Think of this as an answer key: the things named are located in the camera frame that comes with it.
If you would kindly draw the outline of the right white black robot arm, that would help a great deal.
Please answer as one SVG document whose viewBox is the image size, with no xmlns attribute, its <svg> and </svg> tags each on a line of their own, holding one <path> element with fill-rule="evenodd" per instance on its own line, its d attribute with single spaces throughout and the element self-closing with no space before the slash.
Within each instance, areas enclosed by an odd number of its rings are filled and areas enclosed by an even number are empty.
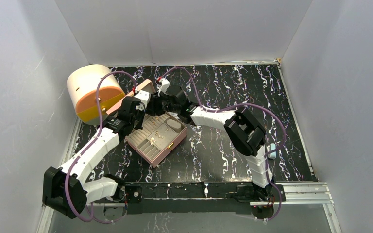
<svg viewBox="0 0 373 233">
<path fill-rule="evenodd" d="M 172 112 L 184 124 L 225 131 L 234 148 L 245 156 L 252 176 L 252 198 L 266 201 L 273 197 L 273 174 L 267 166 L 265 155 L 266 131 L 248 108 L 241 106 L 227 111 L 206 110 L 192 102 L 180 87 L 173 86 L 166 93 L 150 94 L 146 112 L 151 116 Z"/>
</svg>

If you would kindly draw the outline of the pink jewelry box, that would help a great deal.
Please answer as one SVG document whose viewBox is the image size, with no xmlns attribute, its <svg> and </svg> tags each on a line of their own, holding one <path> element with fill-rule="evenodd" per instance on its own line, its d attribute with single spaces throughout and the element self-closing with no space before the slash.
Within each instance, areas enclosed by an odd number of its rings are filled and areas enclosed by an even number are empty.
<svg viewBox="0 0 373 233">
<path fill-rule="evenodd" d="M 151 80 L 144 80 L 137 86 L 138 91 L 143 90 L 151 94 L 155 93 Z M 140 102 L 134 97 L 135 94 L 127 94 L 122 100 L 112 107 L 108 117 L 104 122 L 104 127 L 111 129 L 119 135 L 120 141 L 126 141 L 143 159 L 152 167 L 158 164 L 187 136 L 187 127 L 169 112 L 160 116 L 150 116 L 145 114 L 142 129 L 132 129 L 129 122 L 129 112 L 127 104 L 130 102 Z M 156 142 L 152 146 L 150 138 L 154 137 Z"/>
</svg>

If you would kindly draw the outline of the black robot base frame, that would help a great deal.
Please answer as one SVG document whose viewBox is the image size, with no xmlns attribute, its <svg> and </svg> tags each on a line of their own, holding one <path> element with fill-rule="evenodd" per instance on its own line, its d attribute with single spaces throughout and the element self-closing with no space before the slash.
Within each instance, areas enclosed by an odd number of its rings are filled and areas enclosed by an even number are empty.
<svg viewBox="0 0 373 233">
<path fill-rule="evenodd" d="M 127 207 L 128 214 L 222 213 L 272 217 L 286 202 L 281 184 L 265 189 L 252 182 L 126 183 L 118 200 L 97 205 Z"/>
</svg>

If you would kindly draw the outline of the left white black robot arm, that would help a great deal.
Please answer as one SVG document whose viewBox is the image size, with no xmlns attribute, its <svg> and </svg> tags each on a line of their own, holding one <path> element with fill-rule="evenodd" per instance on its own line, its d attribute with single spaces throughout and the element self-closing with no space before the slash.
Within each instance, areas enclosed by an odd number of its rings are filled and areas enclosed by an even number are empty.
<svg viewBox="0 0 373 233">
<path fill-rule="evenodd" d="M 42 202 L 67 217 L 80 218 L 87 205 L 103 198 L 120 202 L 125 198 L 124 181 L 104 175 L 87 181 L 95 166 L 134 129 L 140 129 L 149 100 L 140 95 L 125 97 L 116 116 L 108 116 L 84 148 L 58 168 L 44 173 Z"/>
</svg>

